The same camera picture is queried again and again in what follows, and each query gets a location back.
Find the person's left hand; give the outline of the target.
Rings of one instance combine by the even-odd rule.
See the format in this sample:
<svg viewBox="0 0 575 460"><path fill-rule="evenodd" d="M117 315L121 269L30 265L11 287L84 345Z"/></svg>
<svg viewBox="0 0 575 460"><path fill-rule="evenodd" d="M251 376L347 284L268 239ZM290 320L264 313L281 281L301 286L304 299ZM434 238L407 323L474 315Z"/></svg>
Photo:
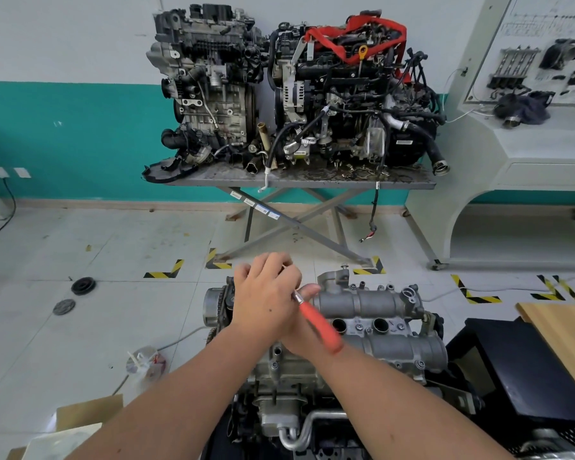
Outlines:
<svg viewBox="0 0 575 460"><path fill-rule="evenodd" d="M288 331L295 317L297 308L292 293L237 294L235 288L230 327L235 327L257 347L268 348Z"/></svg>

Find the person's right hand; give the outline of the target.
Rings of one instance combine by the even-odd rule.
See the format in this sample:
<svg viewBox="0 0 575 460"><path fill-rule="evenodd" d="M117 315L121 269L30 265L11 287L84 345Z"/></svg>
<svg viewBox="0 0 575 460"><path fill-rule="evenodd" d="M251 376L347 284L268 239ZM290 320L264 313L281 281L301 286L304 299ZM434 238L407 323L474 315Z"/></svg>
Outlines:
<svg viewBox="0 0 575 460"><path fill-rule="evenodd" d="M319 360L338 355L338 353L332 355L325 349L316 332L314 332L307 320L300 313L297 302L296 308L295 317L289 325L287 333L281 338L282 344L293 354L313 364Z"/></svg>

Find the red handled screwdriver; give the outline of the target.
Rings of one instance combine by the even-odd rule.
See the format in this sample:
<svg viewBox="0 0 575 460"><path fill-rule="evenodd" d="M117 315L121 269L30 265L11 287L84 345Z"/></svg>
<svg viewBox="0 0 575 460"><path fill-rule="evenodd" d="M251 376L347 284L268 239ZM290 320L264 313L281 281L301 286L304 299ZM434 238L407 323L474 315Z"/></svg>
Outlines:
<svg viewBox="0 0 575 460"><path fill-rule="evenodd" d="M304 300L298 291L294 291L292 297L298 303L300 313L316 332L325 349L332 355L339 353L343 348L341 334L311 303Z"/></svg>

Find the person's right forearm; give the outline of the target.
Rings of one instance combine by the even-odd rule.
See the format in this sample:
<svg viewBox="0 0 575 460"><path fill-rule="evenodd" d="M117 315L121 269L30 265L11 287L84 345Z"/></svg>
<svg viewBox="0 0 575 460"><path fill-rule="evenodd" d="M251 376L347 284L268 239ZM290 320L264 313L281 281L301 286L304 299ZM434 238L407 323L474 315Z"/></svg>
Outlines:
<svg viewBox="0 0 575 460"><path fill-rule="evenodd" d="M316 337L289 349L311 362L373 460L514 460L466 416L387 363Z"/></svg>

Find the person's left forearm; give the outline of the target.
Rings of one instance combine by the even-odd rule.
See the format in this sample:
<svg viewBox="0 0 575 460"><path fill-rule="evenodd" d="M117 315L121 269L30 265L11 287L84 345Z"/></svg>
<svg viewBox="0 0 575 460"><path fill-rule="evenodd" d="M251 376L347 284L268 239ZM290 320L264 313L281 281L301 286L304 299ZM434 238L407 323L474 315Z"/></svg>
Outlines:
<svg viewBox="0 0 575 460"><path fill-rule="evenodd" d="M197 460L233 396L286 325L234 321L65 460Z"/></svg>

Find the silver engine cylinder head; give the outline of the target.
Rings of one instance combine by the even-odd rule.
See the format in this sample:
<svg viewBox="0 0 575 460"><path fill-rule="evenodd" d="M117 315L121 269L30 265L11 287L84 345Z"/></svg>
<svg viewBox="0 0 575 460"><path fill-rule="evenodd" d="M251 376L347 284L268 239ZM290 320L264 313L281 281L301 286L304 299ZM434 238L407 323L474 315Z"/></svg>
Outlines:
<svg viewBox="0 0 575 460"><path fill-rule="evenodd" d="M369 290L346 265L318 276L314 308L339 340L402 372L468 417L484 402L449 362L444 320L416 284ZM313 364L272 343L253 366L200 460L372 460Z"/></svg>

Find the grey metal scissor table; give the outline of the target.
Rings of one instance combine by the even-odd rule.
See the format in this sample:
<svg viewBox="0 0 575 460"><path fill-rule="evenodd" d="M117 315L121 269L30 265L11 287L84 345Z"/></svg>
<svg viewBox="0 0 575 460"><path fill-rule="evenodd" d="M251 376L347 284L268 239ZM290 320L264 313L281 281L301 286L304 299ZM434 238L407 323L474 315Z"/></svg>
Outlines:
<svg viewBox="0 0 575 460"><path fill-rule="evenodd" d="M227 262L247 250L253 250L253 247L257 247L271 238L294 230L365 269L375 270L378 269L376 260L362 256L348 247L341 216L354 219L357 218L357 213L353 208L347 207L346 202L371 190L375 191L373 198L378 199L381 189L431 190L435 184L431 174L420 165L415 166L415 168L390 170L387 175L381 175L380 178L376 176L375 172L367 169L283 170L269 174L268 187L274 189L274 192L270 194L260 192L258 195L253 195L246 193L245 189L261 190L265 185L264 174L250 175L244 170L224 162L167 183L170 186L214 187L244 203L246 205L245 211L250 217L257 211L278 222L278 227L265 231L257 237L251 237L251 221L248 221L245 239L240 244L223 252L216 251L215 255L211 257L212 262ZM289 216L285 210L270 205L272 202L276 202L280 195L291 190L302 190L314 197L318 203L296 217ZM326 213L330 213L332 216L337 236L335 241L305 224L308 220Z"/></svg>

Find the grey bare engine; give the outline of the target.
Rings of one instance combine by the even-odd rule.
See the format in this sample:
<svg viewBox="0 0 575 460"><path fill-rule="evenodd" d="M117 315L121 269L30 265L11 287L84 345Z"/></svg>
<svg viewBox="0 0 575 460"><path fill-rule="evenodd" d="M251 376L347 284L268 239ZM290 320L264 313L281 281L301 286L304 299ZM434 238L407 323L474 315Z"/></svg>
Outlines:
<svg viewBox="0 0 575 460"><path fill-rule="evenodd" d="M153 14L148 61L178 127L161 143L177 163L199 166L248 146L257 131L255 84L268 65L268 41L255 20L230 5L192 4Z"/></svg>

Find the white training display stand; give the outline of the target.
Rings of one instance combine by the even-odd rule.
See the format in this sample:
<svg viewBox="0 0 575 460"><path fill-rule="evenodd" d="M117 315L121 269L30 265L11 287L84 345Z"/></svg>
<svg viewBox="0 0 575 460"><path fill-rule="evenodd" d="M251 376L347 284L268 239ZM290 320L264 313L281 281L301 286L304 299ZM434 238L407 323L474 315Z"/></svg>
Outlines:
<svg viewBox="0 0 575 460"><path fill-rule="evenodd" d="M449 174L406 200L433 271L575 270L575 107L507 128L497 102L465 102L509 1L484 0L449 83L437 136Z"/></svg>

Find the black box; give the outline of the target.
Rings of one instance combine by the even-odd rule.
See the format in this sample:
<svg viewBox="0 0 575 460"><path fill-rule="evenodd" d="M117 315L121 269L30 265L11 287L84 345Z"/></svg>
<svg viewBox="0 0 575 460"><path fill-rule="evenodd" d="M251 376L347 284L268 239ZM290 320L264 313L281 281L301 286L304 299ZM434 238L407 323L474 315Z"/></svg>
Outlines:
<svg viewBox="0 0 575 460"><path fill-rule="evenodd" d="M533 325L468 318L446 350L456 361L472 348L517 415L575 422L575 381Z"/></svg>

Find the brown cardboard box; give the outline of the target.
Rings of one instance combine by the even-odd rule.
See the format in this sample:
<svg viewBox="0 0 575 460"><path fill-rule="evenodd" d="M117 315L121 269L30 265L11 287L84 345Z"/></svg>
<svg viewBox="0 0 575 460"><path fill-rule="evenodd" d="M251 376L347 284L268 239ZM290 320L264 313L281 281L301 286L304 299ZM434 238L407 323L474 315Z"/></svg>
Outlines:
<svg viewBox="0 0 575 460"><path fill-rule="evenodd" d="M49 427L26 447L12 449L6 460L65 460L123 406L123 394L114 394L59 407Z"/></svg>

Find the wooden board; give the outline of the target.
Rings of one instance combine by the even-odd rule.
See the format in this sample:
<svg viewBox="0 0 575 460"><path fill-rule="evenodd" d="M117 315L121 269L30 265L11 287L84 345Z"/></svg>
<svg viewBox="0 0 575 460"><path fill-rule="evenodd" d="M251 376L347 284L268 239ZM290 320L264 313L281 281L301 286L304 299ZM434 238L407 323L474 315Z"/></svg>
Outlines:
<svg viewBox="0 0 575 460"><path fill-rule="evenodd" d="M520 302L515 308L575 380L575 304Z"/></svg>

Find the dark cloth bundle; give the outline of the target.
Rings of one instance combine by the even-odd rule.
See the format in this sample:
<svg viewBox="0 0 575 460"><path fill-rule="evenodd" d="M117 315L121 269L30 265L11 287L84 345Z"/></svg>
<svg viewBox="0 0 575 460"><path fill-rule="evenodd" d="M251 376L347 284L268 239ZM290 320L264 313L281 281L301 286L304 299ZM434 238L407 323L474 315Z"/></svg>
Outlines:
<svg viewBox="0 0 575 460"><path fill-rule="evenodd" d="M551 117L548 107L555 95L552 91L506 94L499 98L492 110L492 116L500 119L507 128L521 124L541 125Z"/></svg>

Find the metal mesh basket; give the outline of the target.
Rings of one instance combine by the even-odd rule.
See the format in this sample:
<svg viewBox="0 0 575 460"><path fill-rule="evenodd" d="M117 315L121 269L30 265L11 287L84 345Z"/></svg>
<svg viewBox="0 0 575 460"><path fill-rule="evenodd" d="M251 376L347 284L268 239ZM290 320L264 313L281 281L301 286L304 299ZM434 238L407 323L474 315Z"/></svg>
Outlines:
<svg viewBox="0 0 575 460"><path fill-rule="evenodd" d="M575 427L534 429L530 438L511 452L516 460L575 460Z"/></svg>

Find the black throttle body part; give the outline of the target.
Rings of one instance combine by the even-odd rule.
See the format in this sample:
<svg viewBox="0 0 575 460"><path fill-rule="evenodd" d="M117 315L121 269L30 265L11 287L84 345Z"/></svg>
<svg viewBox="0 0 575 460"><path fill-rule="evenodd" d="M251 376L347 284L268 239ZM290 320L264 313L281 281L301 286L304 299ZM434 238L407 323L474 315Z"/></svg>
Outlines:
<svg viewBox="0 0 575 460"><path fill-rule="evenodd" d="M575 39L559 38L544 53L539 64L542 70L563 70L575 60Z"/></svg>

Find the white parts display board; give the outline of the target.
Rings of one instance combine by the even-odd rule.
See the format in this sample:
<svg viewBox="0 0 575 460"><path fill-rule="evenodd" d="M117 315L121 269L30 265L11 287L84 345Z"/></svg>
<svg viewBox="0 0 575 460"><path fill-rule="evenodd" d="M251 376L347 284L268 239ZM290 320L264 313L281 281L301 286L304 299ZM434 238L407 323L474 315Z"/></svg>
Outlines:
<svg viewBox="0 0 575 460"><path fill-rule="evenodd" d="M551 104L575 107L575 60L563 70L542 70L545 51L559 38L575 39L575 0L510 0L494 32L481 66L465 98L467 103L496 103L506 94L552 91ZM486 87L497 68L504 48L540 48L524 80L522 90L493 90Z"/></svg>

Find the metal fuel rail part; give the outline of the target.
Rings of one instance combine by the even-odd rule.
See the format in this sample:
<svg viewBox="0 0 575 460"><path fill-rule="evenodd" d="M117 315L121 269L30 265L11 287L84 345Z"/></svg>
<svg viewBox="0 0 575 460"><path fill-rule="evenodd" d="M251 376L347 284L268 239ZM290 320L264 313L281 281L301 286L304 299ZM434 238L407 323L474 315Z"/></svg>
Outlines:
<svg viewBox="0 0 575 460"><path fill-rule="evenodd" d="M540 52L540 48L530 46L502 49L499 64L490 75L486 87L493 90L515 91L524 89L524 80Z"/></svg>

